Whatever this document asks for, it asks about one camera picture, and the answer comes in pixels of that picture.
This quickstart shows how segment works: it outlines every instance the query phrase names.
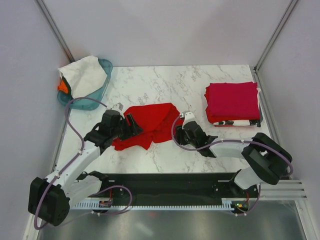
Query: white marble countertop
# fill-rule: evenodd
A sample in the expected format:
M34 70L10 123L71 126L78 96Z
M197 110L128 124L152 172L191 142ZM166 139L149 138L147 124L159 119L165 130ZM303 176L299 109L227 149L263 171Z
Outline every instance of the white marble countertop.
M197 123L209 135L224 139L253 137L257 132L270 135L265 120L261 127L214 127L206 116L207 102L204 97L210 83L243 83L253 81L248 65L204 66L150 66L115 67L102 102L108 106L124 105L124 111L134 105L173 103L178 111L190 110ZM70 121L84 137L101 121L105 108L93 111L73 109ZM59 153L57 165L69 161L78 151L81 142L68 126ZM236 172L246 168L243 159L221 157L208 158L198 152L185 151L170 140L152 143L149 150L133 146L123 151L108 148L86 169L101 173L200 173Z

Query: blue plastic basket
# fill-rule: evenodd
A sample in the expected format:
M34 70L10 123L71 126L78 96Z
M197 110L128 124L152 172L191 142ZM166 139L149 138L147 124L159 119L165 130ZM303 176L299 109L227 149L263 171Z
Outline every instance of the blue plastic basket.
M112 63L106 59L99 58L98 61L107 76L106 76L106 79L104 81L103 86L101 88L99 88L97 91L94 91L93 93L89 94L86 97L97 99L97 100L101 101L105 92L106 92L107 86L110 82L111 72L112 72L113 66L112 66ZM67 103L72 99L72 97L70 95L64 93L63 91L58 92L57 98L58 98L58 101L63 106L66 106ZM71 109L79 109L79 110L94 110L98 106L99 106L99 103L92 101L92 100L89 100L89 99L76 100L70 104Z

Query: metal floor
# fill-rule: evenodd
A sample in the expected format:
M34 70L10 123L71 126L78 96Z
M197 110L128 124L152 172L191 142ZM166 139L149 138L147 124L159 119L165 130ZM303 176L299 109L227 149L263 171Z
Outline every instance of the metal floor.
M83 214L73 210L68 220ZM305 240L293 202L260 201L248 216L218 211L132 210L114 216L86 215L38 240Z

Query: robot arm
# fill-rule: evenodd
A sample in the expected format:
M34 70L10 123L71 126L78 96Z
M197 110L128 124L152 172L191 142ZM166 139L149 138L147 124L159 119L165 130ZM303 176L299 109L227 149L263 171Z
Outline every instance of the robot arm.
M105 111L101 122L97 123L84 137L84 149L81 155L63 173L59 175L60 169L68 163L61 166L60 169L56 169L46 178L37 177L32 181L28 203L28 211L30 213L36 213L40 198L49 183L56 177L57 179L44 197L38 214L41 219L53 226L58 226L64 221L70 207L104 188L104 186L102 187L103 183L109 183L108 176L103 173L93 171L83 177L82 172L92 161L111 146L114 139L125 140L143 131L130 114L124 117L119 109L108 109ZM238 171L229 181L229 188L233 196L241 196L239 192L243 192L243 190L257 183L266 182L275 185L286 173L288 165L272 152L265 152L264 148L250 143L220 143L219 141L221 140L217 136L206 135L196 123L195 117L191 112L182 113L181 117L184 118L183 125L176 127L175 134L175 139L179 144L191 144L195 148L200 148L217 142L212 146L199 150L200 154L211 158L243 158L249 163L250 167ZM283 148L265 134L258 133L251 139L255 142L268 145L286 156L290 161L292 160L291 156ZM156 196L160 196L162 192L165 192L165 188L160 187L158 190L159 192L156 192ZM181 191L185 194L186 189L184 185Z
M240 158L249 163L250 167L238 171L230 181L234 186L232 191L236 191L237 187L246 190L262 182L276 185L287 173L288 164L273 152L250 143L221 142L221 138L217 136L206 135L190 111L182 113L180 117L184 119L184 122L177 126L175 131L175 139L179 144L191 144L195 148L212 144L198 152L205 157ZM259 132L246 140L265 144L284 155L290 162L292 161L290 154L264 133Z
M125 140L140 134L143 130L138 126L133 117L126 117L121 113L122 106L118 109L107 109L102 116L102 121L84 137L84 149L81 155L59 175L62 165L44 179L35 178L30 185L28 211L35 214L40 198L49 183L57 177L47 192L40 207L39 217L46 222L57 226L66 218L70 207L86 197L97 193L102 182L108 178L105 174L93 171L84 179L79 178L86 167L97 159L113 140Z

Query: red towel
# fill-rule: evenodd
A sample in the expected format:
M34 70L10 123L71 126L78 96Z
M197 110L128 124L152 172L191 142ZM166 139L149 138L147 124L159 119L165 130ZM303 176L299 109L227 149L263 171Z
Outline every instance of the red towel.
M260 119L257 86L254 82L210 83L204 95L208 121Z
M124 115L127 114L132 114L143 132L124 141L114 140L112 145L117 151L132 146L141 146L148 150L152 142L158 144L171 140L171 126L180 113L172 103L161 103L131 106L124 112ZM179 119L176 125L182 123L183 121Z

